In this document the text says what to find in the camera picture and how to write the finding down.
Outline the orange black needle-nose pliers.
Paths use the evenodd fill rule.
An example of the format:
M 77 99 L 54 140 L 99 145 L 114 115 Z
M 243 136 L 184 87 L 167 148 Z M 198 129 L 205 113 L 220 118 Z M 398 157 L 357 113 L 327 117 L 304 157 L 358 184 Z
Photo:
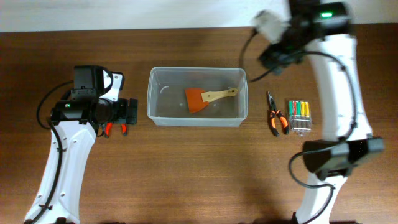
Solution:
M 268 99 L 268 104 L 269 104 L 268 125 L 269 125 L 271 133 L 275 137 L 279 136 L 279 132 L 277 131 L 277 128 L 275 125 L 275 119 L 279 118 L 280 122 L 282 123 L 283 133 L 288 135 L 289 134 L 288 121 L 287 121 L 286 117 L 283 115 L 283 113 L 281 112 L 281 110 L 277 109 L 277 105 L 274 101 L 274 98 L 272 97 L 272 95 L 269 91 L 267 92 L 267 99 Z

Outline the screwdriver set clear case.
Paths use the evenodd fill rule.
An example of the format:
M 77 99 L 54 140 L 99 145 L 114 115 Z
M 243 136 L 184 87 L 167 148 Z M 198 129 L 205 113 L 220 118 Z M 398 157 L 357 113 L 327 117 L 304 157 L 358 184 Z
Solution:
M 289 130 L 304 136 L 312 130 L 310 104 L 304 100 L 288 101 Z

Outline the orange scraper wooden handle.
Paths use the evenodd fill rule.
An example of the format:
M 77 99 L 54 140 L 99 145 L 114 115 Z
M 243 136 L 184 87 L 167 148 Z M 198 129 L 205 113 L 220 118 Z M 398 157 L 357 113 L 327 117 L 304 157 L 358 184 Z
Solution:
M 185 89 L 188 109 L 191 114 L 199 112 L 213 101 L 230 96 L 236 96 L 237 93 L 237 88 L 230 88 L 223 91 L 206 91 L 201 88 Z

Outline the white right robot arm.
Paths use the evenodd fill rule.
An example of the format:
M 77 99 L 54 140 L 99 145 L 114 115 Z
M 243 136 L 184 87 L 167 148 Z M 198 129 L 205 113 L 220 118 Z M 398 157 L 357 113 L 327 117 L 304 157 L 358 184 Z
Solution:
M 328 223 L 338 192 L 353 170 L 384 151 L 366 116 L 356 64 L 356 36 L 343 2 L 290 1 L 290 19 L 270 11 L 254 18 L 268 41 L 259 61 L 268 72 L 309 57 L 323 118 L 320 140 L 298 154 L 308 170 L 305 195 L 292 223 Z

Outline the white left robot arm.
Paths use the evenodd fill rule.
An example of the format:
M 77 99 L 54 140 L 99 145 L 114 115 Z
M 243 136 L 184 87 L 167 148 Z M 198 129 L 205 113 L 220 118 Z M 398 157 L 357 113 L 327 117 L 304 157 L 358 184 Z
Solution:
M 120 98 L 124 75 L 99 65 L 76 65 L 73 88 L 51 109 L 49 157 L 25 223 L 79 223 L 81 186 L 96 138 L 137 123 L 136 99 Z

